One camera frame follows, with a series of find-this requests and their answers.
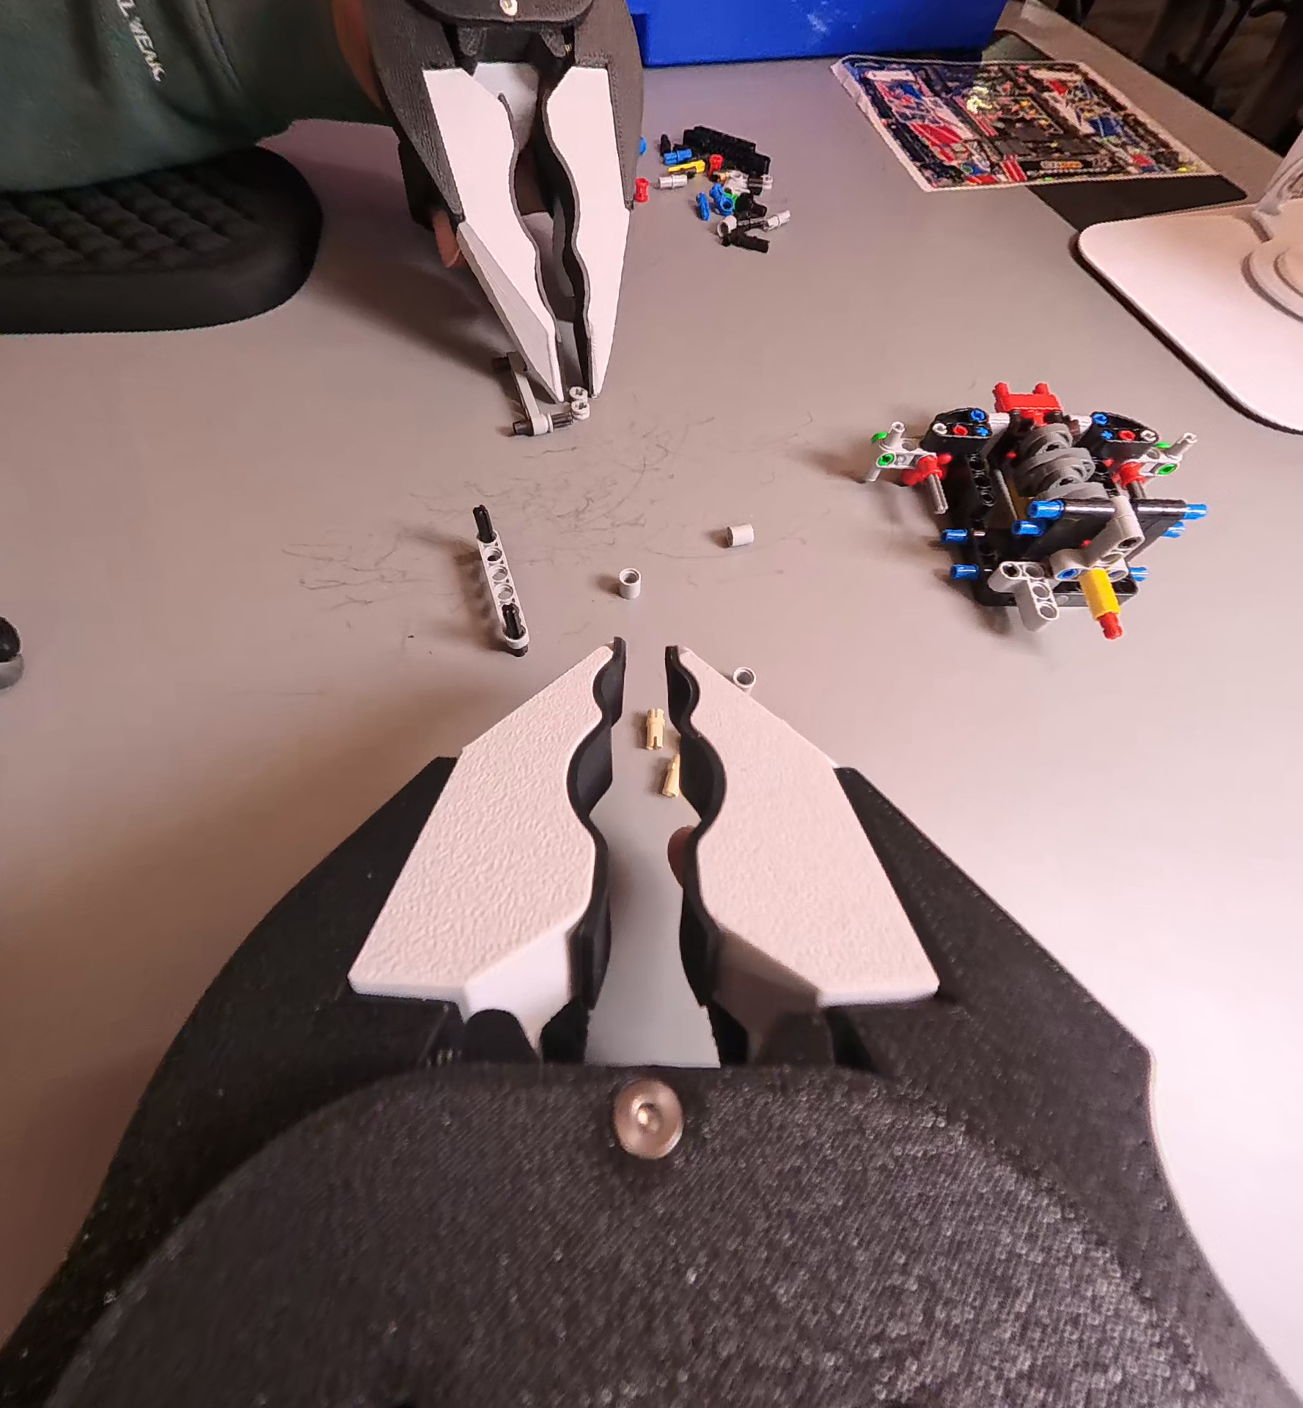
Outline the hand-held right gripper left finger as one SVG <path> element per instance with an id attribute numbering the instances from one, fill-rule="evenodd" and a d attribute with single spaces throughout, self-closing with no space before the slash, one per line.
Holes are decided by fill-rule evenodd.
<path id="1" fill-rule="evenodd" d="M 348 969 L 362 995 L 504 1011 L 579 1058 L 609 951 L 606 839 L 626 644 L 590 651 L 455 759 Z"/>

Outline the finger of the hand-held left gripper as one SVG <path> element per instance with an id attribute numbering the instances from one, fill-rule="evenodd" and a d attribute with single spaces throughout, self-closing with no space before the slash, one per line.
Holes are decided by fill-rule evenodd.
<path id="1" fill-rule="evenodd" d="M 519 216 L 515 132 L 500 96 L 459 69 L 423 75 L 459 216 L 455 237 L 501 324 L 554 400 L 564 397 L 558 333 L 540 289 L 539 252 Z"/>
<path id="2" fill-rule="evenodd" d="M 552 156 L 555 244 L 572 289 L 572 325 L 584 385 L 606 378 L 630 223 L 609 78 L 572 66 L 542 99 L 542 133 Z"/>

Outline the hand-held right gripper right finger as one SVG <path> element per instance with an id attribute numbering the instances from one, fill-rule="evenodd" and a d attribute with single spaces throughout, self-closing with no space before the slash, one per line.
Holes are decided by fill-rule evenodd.
<path id="1" fill-rule="evenodd" d="M 684 645 L 665 651 L 683 843 L 678 948 L 719 1058 L 785 1017 L 906 1005 L 939 978 L 834 762 Z"/>

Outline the grey lego beam with holes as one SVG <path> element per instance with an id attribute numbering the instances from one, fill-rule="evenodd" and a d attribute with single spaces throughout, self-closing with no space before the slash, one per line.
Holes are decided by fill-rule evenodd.
<path id="1" fill-rule="evenodd" d="M 510 654 L 522 657 L 528 651 L 530 638 L 500 532 L 485 504 L 473 507 L 473 517 L 477 528 L 479 566 L 501 645 Z"/>
<path id="2" fill-rule="evenodd" d="M 515 435 L 536 438 L 548 435 L 555 429 L 567 427 L 572 423 L 573 417 L 566 405 L 557 405 L 551 409 L 542 405 L 536 396 L 524 358 L 516 351 L 495 357 L 492 369 L 501 376 L 507 375 L 516 390 L 521 415 L 513 420 Z"/>

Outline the pile of loose lego pieces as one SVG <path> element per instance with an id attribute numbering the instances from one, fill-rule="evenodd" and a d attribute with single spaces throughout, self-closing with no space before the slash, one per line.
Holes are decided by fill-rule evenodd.
<path id="1" fill-rule="evenodd" d="M 654 192 L 681 196 L 695 219 L 726 249 L 765 253 L 774 231 L 788 225 L 786 208 L 771 210 L 770 157 L 755 142 L 729 132 L 686 127 L 678 136 L 662 133 L 660 172 L 633 180 L 633 205 L 650 202 Z"/>

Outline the colourful lego instruction booklet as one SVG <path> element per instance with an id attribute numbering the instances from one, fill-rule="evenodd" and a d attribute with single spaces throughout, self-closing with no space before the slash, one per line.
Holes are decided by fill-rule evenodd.
<path id="1" fill-rule="evenodd" d="M 1213 174 L 1079 61 L 846 57 L 831 72 L 926 192 Z"/>

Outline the partly built lego car chassis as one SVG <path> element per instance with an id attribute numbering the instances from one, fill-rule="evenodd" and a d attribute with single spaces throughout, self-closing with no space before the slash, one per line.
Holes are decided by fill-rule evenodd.
<path id="1" fill-rule="evenodd" d="M 1162 439 L 1118 412 L 1072 414 L 1040 381 L 994 385 L 994 406 L 935 414 L 918 435 L 894 420 L 870 439 L 864 483 L 888 481 L 927 508 L 948 581 L 979 608 L 1042 632 L 1081 611 L 1108 641 L 1150 569 L 1205 502 L 1163 492 L 1193 435 Z"/>

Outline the person's left hand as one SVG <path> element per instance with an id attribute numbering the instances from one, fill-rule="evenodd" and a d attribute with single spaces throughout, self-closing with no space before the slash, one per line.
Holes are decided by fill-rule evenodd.
<path id="1" fill-rule="evenodd" d="M 444 267 L 462 267 L 465 258 L 455 235 L 449 205 L 431 177 L 431 172 L 425 168 L 417 151 L 404 138 L 399 139 L 398 154 L 413 220 L 431 231 Z"/>

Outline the large blue plastic bin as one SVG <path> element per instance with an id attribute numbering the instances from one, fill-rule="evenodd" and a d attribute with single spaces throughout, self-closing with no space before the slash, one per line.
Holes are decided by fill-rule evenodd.
<path id="1" fill-rule="evenodd" d="M 1003 1 L 630 1 L 645 66 L 977 51 Z"/>

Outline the black textured cushion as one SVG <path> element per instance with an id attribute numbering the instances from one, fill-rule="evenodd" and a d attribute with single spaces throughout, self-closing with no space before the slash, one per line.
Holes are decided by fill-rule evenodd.
<path id="1" fill-rule="evenodd" d="M 0 334 L 244 321 L 312 271 L 323 213 L 270 150 L 39 192 L 0 192 Z"/>

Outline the black mat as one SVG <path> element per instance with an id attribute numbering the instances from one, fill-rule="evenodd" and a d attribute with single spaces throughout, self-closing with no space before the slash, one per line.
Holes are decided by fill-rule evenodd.
<path id="1" fill-rule="evenodd" d="M 1246 201 L 1241 186 L 1220 174 L 1039 183 L 1030 192 L 1078 232 L 1096 223 Z"/>

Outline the white monitor stand base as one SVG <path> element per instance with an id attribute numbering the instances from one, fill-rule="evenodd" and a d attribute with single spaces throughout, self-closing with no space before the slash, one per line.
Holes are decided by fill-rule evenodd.
<path id="1" fill-rule="evenodd" d="M 1253 204 L 1091 225 L 1078 252 L 1223 396 L 1303 433 L 1303 129 Z"/>

